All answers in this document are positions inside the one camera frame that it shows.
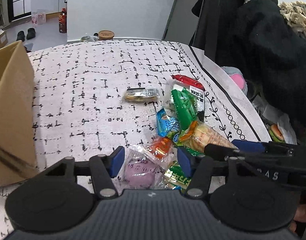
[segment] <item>shoe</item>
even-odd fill
[[[36,36],[35,29],[34,28],[29,28],[27,30],[26,39],[27,40],[33,39],[33,38],[35,38],[35,36]]]
[[[18,32],[16,41],[22,41],[22,42],[25,41],[25,33],[24,33],[24,31],[19,31]]]

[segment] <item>green snack package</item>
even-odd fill
[[[191,182],[190,178],[184,176],[182,168],[177,161],[174,161],[170,168],[164,173],[165,180],[174,186],[186,189]]]
[[[189,148],[189,147],[185,147],[185,149],[186,149],[189,153],[191,153],[192,156],[201,155],[200,152],[198,152],[198,151],[196,151],[196,150],[193,150],[193,149],[191,149],[191,148]]]
[[[174,89],[171,94],[181,129],[186,130],[197,117],[196,104],[194,104],[196,97],[184,89],[182,91]]]

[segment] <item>gray floor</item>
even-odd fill
[[[19,31],[24,31],[26,36],[27,29],[31,27],[33,27],[32,22],[28,22],[6,30],[8,44],[16,41]],[[58,18],[50,19],[45,24],[36,26],[35,31],[36,37],[24,42],[24,45],[33,43],[32,51],[66,44],[66,33],[58,31]]]

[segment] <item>round container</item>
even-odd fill
[[[100,31],[99,32],[99,40],[111,40],[114,38],[114,32],[111,31]]]

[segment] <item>brown bottle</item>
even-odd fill
[[[66,9],[63,8],[60,15],[59,15],[59,31],[60,33],[66,33],[67,31],[67,26],[66,26],[66,16],[67,12]]]

